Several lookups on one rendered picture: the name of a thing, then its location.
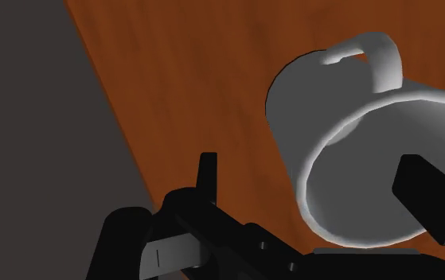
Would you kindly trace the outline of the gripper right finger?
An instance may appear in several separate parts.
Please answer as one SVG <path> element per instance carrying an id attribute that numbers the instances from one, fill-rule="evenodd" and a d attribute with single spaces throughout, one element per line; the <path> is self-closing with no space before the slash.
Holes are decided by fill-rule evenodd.
<path id="1" fill-rule="evenodd" d="M 417 154 L 400 158 L 392 193 L 441 246 L 445 246 L 445 173 Z"/>

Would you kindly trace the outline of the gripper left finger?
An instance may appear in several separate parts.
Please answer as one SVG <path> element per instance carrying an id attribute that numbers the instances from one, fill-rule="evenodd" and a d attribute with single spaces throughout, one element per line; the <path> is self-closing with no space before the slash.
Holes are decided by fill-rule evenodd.
<path id="1" fill-rule="evenodd" d="M 258 224 L 219 209 L 217 154 L 201 154 L 197 183 L 169 192 L 161 209 L 119 208 L 103 223 L 85 280 L 306 280 L 304 256 Z"/>

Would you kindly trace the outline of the white mug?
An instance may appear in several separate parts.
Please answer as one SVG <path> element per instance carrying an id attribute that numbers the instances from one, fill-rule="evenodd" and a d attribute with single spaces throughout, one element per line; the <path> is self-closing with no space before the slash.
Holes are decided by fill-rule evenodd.
<path id="1" fill-rule="evenodd" d="M 363 33 L 297 57 L 274 78 L 265 115 L 315 234 L 372 248 L 424 232 L 392 183 L 404 154 L 445 173 L 445 91 L 404 78 L 387 34 Z"/>

